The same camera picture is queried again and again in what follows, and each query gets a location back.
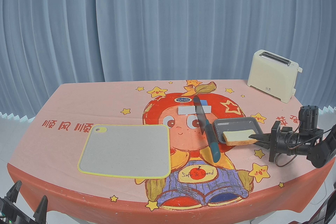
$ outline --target knife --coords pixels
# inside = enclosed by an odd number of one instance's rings
[[[207,120],[207,117],[205,116],[199,97],[195,96],[193,100],[201,133],[203,135],[203,133],[205,132],[205,135],[208,140],[208,145],[211,150],[212,160],[214,163],[217,163],[221,158],[221,153],[219,151],[218,139],[216,133],[212,127],[212,124],[210,124],[210,122]]]

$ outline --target cartoon girl illustration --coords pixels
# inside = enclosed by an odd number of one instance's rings
[[[220,206],[246,199],[253,190],[253,177],[248,175],[249,171],[237,171],[225,154],[233,146],[220,143],[221,158],[213,163],[197,116],[178,114],[178,107],[193,106],[192,98],[198,94],[211,106],[211,113],[206,114],[210,123],[217,118],[245,116],[234,101],[210,93],[216,89],[214,82],[200,84],[196,80],[187,80],[187,93],[158,96],[149,102],[143,113],[143,124],[163,124],[169,128],[170,175],[165,179],[135,180],[136,184],[145,183],[148,199],[157,201],[161,208],[184,210],[206,205]]]

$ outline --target slice of bread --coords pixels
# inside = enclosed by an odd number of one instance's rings
[[[249,138],[251,134],[255,134],[254,130],[246,129],[243,131],[223,132],[223,137],[228,146],[242,146],[257,142],[256,139]]]

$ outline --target toaster slot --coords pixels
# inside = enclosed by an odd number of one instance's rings
[[[287,59],[282,58],[282,57],[280,57],[278,55],[274,55],[272,53],[269,53],[268,51],[264,51],[263,53],[260,54],[260,56],[264,57],[264,58],[267,58],[269,60],[278,62],[278,63],[283,64],[283,65],[289,66],[291,64],[290,60],[287,60]]]

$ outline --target teal knife handle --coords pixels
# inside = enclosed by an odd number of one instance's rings
[[[212,142],[210,145],[210,150],[211,150],[211,154],[212,154],[212,159],[214,163],[219,162],[220,158],[221,158],[221,153],[219,151],[219,146],[217,142]]]
[[[219,151],[219,146],[218,146],[218,139],[215,134],[215,131],[212,127],[212,124],[208,120],[206,120],[206,125],[204,127],[205,135],[208,140],[208,145],[211,150],[212,154],[212,160],[214,163],[217,163],[219,159],[221,158],[221,152]]]

